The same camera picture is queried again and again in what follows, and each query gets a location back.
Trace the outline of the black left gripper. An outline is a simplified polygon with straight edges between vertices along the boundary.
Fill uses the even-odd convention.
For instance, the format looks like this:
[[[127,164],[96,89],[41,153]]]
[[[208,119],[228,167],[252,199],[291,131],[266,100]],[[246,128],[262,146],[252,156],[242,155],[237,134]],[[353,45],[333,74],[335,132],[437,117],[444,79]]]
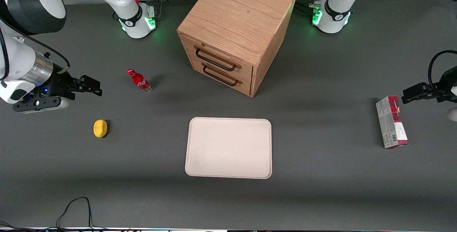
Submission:
[[[456,99],[456,83],[457,83],[457,67],[453,67],[445,71],[440,80],[436,83],[432,82],[432,66],[429,66],[427,71],[428,82],[431,86],[431,98],[437,102],[457,102]],[[427,83],[419,83],[408,87],[403,91],[402,103],[408,104],[421,99],[428,99]]]

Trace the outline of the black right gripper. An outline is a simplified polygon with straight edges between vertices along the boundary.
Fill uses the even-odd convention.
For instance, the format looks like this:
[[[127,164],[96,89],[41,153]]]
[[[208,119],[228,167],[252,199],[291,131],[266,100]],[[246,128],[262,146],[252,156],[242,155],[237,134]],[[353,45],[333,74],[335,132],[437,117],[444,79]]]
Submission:
[[[98,80],[89,76],[81,76],[80,79],[75,79],[68,72],[58,74],[54,71],[43,84],[43,97],[58,96],[66,99],[75,99],[76,92],[88,92],[101,96],[100,85],[101,83]]]

